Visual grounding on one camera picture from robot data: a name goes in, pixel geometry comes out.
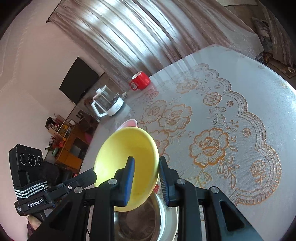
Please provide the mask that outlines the person's left hand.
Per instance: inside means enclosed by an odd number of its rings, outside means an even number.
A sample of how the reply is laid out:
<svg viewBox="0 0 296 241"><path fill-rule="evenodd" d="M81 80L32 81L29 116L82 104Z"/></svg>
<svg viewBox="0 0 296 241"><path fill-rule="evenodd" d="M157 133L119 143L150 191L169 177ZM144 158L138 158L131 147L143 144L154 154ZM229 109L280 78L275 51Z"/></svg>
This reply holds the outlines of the person's left hand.
<svg viewBox="0 0 296 241"><path fill-rule="evenodd" d="M28 230L28 238L35 232L35 230L42 224L42 222L36 217L29 215L27 230Z"/></svg>

